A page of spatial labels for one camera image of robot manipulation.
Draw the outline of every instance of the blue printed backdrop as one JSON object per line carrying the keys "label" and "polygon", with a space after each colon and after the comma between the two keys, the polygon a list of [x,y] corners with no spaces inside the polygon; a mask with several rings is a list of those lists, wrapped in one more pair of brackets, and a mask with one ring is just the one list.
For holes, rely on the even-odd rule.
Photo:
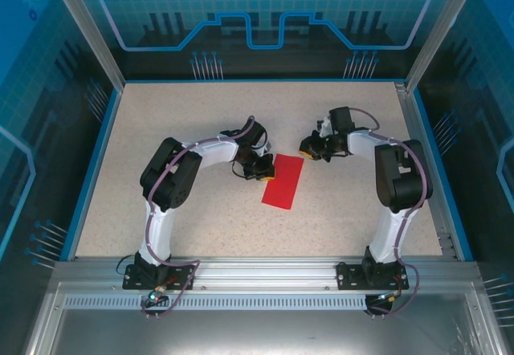
{"label": "blue printed backdrop", "polygon": [[404,77],[446,0],[84,1],[126,77],[202,80]]}
{"label": "blue printed backdrop", "polygon": [[486,278],[514,275],[513,14],[514,0],[467,0],[420,84]]}
{"label": "blue printed backdrop", "polygon": [[62,0],[0,0],[0,54],[0,349],[22,353],[112,85]]}

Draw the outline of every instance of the red cloth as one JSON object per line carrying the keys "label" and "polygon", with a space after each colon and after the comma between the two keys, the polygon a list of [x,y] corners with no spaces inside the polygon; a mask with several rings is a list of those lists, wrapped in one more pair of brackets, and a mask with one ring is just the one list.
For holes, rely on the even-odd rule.
{"label": "red cloth", "polygon": [[291,209],[303,164],[303,158],[277,154],[273,163],[275,179],[267,183],[263,203]]}

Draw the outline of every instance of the speckled tabletop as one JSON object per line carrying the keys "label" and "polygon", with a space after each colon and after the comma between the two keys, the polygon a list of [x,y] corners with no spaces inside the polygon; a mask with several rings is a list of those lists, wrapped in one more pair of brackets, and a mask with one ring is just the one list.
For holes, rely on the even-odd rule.
{"label": "speckled tabletop", "polygon": [[[380,133],[408,138],[393,83],[127,84],[77,256],[137,251],[145,228],[139,178],[164,138],[201,140],[239,129],[253,114],[267,129],[273,153],[298,156],[316,121],[346,105],[374,114]],[[360,114],[353,118],[371,126]],[[237,178],[228,163],[201,170],[177,212],[172,254],[362,255],[373,239],[381,206],[373,164],[360,157],[305,161],[291,210],[262,204],[265,187]],[[441,255],[428,205],[412,222],[403,253]]]}

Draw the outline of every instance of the wire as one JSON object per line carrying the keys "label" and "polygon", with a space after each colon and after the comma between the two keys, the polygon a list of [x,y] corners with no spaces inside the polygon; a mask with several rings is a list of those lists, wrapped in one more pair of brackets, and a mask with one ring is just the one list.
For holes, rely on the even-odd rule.
{"label": "wire", "polygon": [[126,255],[126,256],[122,257],[122,258],[120,259],[120,261],[118,261],[118,264],[116,265],[116,273],[117,273],[118,275],[124,275],[124,273],[121,273],[120,271],[118,271],[118,269],[120,269],[120,265],[121,265],[121,263],[123,263],[126,259],[128,259],[128,258],[129,258],[129,257],[131,257],[131,256],[134,256],[134,255]]}
{"label": "wire", "polygon": [[[196,148],[197,146],[199,145],[203,145],[203,144],[208,144],[208,143],[217,143],[217,142],[226,142],[226,141],[233,141],[233,140],[237,140],[238,138],[240,137],[244,137],[249,131],[250,129],[253,127],[254,123],[255,123],[255,118],[254,116],[249,116],[248,117],[248,120],[251,122],[248,127],[243,130],[242,132],[240,132],[239,134],[235,135],[235,136],[232,136],[232,137],[223,137],[223,138],[220,138],[220,137],[215,137],[215,138],[206,138],[205,140],[201,140],[201,141],[198,141],[196,143],[193,143],[187,147],[185,147],[183,150],[181,150],[174,158],[173,160],[171,160],[171,162],[166,166],[166,168],[164,169],[164,171],[161,173],[161,175],[159,176],[159,178],[155,181],[155,184],[153,184],[153,187],[152,189],[150,190],[150,193],[148,195],[148,204],[150,206],[150,214],[149,214],[149,217],[148,217],[148,220],[146,221],[146,228],[145,228],[145,245],[146,245],[146,248],[148,249],[148,253],[150,253],[150,256],[152,256],[152,258],[157,261],[158,263],[162,264],[162,265],[166,265],[167,267],[188,267],[189,265],[194,265],[194,268],[193,268],[193,271],[190,273],[190,275],[187,277],[187,280],[186,282],[184,283],[184,287],[182,287],[182,290],[180,291],[180,293],[178,294],[177,296],[177,299],[175,299],[175,301],[163,312],[161,312],[161,314],[156,314],[155,317],[158,317],[159,315],[165,315],[167,313],[170,313],[171,311],[173,311],[173,309],[175,308],[175,306],[178,304],[178,302],[180,301],[180,299],[182,298],[182,296],[184,295],[184,292],[186,291],[187,287],[189,287],[191,281],[193,280],[194,278],[194,275],[196,274],[196,271],[198,270],[198,268],[200,267],[200,260],[194,260],[194,261],[185,261],[183,263],[170,263],[170,262],[167,262],[167,261],[164,261],[162,259],[160,259],[156,254],[155,252],[153,251],[152,249],[152,245],[150,244],[150,226],[152,225],[152,221],[153,221],[153,216],[155,215],[155,204],[153,203],[153,195],[155,194],[155,192],[157,191],[157,188],[159,187],[159,185],[164,181],[166,175],[171,171],[171,169],[175,166],[175,164],[177,164],[177,162],[182,158],[182,156],[184,154],[186,154],[187,152],[189,152],[191,149],[194,149]],[[148,312],[146,311],[146,302],[148,301],[145,300],[143,302],[143,304],[141,305],[141,311],[146,315],[146,316],[152,316],[150,314],[148,314]]]}
{"label": "wire", "polygon": [[266,146],[266,144],[267,144],[267,131],[266,131],[266,129],[264,129],[264,142],[263,142],[263,144],[261,146],[251,146],[251,149],[252,150],[259,150],[260,148]]}
{"label": "wire", "polygon": [[395,276],[394,277],[396,281],[398,281],[398,292],[400,292],[400,295],[402,294],[402,278]]}
{"label": "wire", "polygon": [[234,164],[235,164],[235,161],[232,161],[232,173],[233,173],[234,175],[236,175],[237,177],[239,177],[239,178],[244,178],[244,179],[246,180],[246,179],[247,179],[246,177],[244,177],[244,176],[242,176],[241,174],[239,174],[239,173],[236,173],[236,172],[235,172],[235,170],[234,170]]}
{"label": "wire", "polygon": [[402,239],[403,231],[405,230],[406,225],[407,225],[408,218],[416,210],[421,208],[423,203],[426,200],[426,196],[428,194],[428,178],[427,178],[425,169],[423,168],[423,165],[422,165],[421,161],[419,160],[418,156],[416,156],[414,151],[409,146],[407,146],[403,142],[401,142],[399,140],[396,140],[394,138],[388,138],[388,137],[384,137],[384,136],[381,136],[379,134],[373,133],[374,131],[376,131],[376,130],[378,130],[380,128],[380,123],[378,122],[377,118],[375,118],[375,116],[373,114],[371,114],[371,113],[369,113],[366,110],[363,110],[361,108],[349,108],[349,109],[354,111],[354,112],[361,112],[361,113],[365,114],[366,116],[368,116],[369,118],[371,118],[376,126],[373,129],[369,130],[369,135],[371,137],[374,137],[374,138],[380,140],[380,141],[387,142],[388,144],[393,143],[393,144],[397,144],[397,145],[401,146],[407,152],[407,154],[409,154],[409,156],[412,158],[412,160],[414,161],[414,164],[416,165],[416,168],[418,169],[419,175],[421,176],[422,195],[421,195],[419,201],[416,203],[416,205],[414,205],[412,208],[410,208],[406,212],[406,214],[403,217],[403,220],[402,220],[402,222],[400,224],[400,229],[398,230],[398,234],[396,235],[396,239],[394,241],[394,258],[396,259],[396,261],[398,261],[400,263],[400,265],[402,265],[404,267],[408,267],[408,268],[410,268],[410,269],[412,269],[414,271],[414,274],[416,275],[416,285],[414,286],[414,290],[412,292],[412,295],[410,296],[410,298],[407,300],[406,303],[404,303],[396,311],[387,312],[387,314],[386,314],[387,316],[395,316],[398,313],[400,313],[401,311],[403,311],[405,308],[407,308],[409,306],[409,304],[412,303],[412,301],[414,300],[414,298],[416,297],[416,295],[418,294],[418,291],[419,291],[419,283],[420,283],[419,271],[418,271],[418,269],[414,265],[408,264],[408,263],[406,263],[406,262],[404,262],[402,260],[402,258],[398,254],[398,249],[399,249],[399,246],[400,246],[400,240]]}
{"label": "wire", "polygon": [[177,280],[178,280],[178,277],[176,277],[176,276],[170,277],[169,279],[167,279],[167,280],[164,282],[164,284],[163,284],[163,285],[168,286],[168,285],[170,285],[171,283],[173,283],[173,282],[175,282],[175,281],[177,281]]}
{"label": "wire", "polygon": [[366,110],[362,110],[361,108],[349,108],[349,109],[352,112],[361,112],[362,114],[371,118],[373,120],[373,122],[375,123],[375,127],[370,129],[372,132],[376,132],[380,128],[380,123],[378,122],[378,119],[375,118],[375,116],[373,114],[371,114],[370,112],[367,112]]}

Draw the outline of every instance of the black mounting bracket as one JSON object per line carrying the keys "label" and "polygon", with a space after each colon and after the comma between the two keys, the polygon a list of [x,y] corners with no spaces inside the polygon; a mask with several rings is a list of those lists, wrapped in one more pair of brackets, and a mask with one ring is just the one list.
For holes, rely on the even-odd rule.
{"label": "black mounting bracket", "polygon": [[[166,285],[167,290],[181,291],[187,281],[187,276],[194,270],[194,265],[188,267],[166,267],[167,272],[165,275],[166,281],[172,280]],[[191,280],[187,286],[187,290],[193,289],[193,282]],[[125,276],[123,279],[123,289],[136,289],[136,290],[153,290],[161,284],[158,284],[155,279],[151,279],[148,274],[141,270],[140,267],[130,264],[125,269]]]}
{"label": "black mounting bracket", "polygon": [[337,289],[340,291],[394,291],[409,289],[405,267],[400,263],[376,263],[366,248],[360,264],[336,265]]}
{"label": "black mounting bracket", "polygon": [[[186,267],[168,267],[147,263],[139,252],[135,254],[134,264],[125,269],[123,289],[152,290],[166,284],[166,289],[182,290],[187,277],[193,272],[194,265]],[[193,287],[193,280],[186,289]]]}

